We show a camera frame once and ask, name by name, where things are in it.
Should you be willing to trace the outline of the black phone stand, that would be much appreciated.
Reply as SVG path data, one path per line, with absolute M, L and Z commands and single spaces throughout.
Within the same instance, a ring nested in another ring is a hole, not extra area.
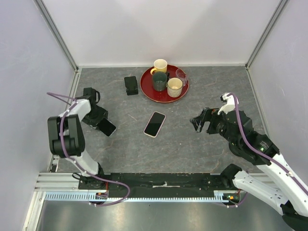
M 135 76 L 131 77 L 124 77 L 126 93 L 128 96 L 130 95 L 137 95 L 138 92 L 138 83 Z

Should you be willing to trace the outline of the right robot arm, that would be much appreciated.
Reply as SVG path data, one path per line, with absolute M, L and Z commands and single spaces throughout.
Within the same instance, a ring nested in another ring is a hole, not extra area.
M 254 131 L 252 120 L 244 111 L 218 113 L 218 109 L 204 108 L 191 118 L 196 132 L 201 132 L 206 122 L 208 134 L 219 134 L 228 141 L 230 151 L 265 173 L 277 186 L 272 188 L 254 179 L 240 167 L 230 164 L 221 173 L 220 183 L 225 189 L 244 190 L 274 208 L 284 222 L 295 231 L 308 229 L 308 196 L 291 172 L 278 147 L 265 134 Z

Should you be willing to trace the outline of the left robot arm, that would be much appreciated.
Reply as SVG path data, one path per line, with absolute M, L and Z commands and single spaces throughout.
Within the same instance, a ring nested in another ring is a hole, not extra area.
M 108 111 L 98 105 L 100 98 L 96 89 L 85 88 L 65 112 L 47 121 L 51 153 L 71 162 L 82 176 L 90 176 L 89 184 L 95 189 L 104 187 L 106 178 L 101 165 L 85 149 L 81 122 L 106 136 L 114 132 L 116 127 L 108 120 Z

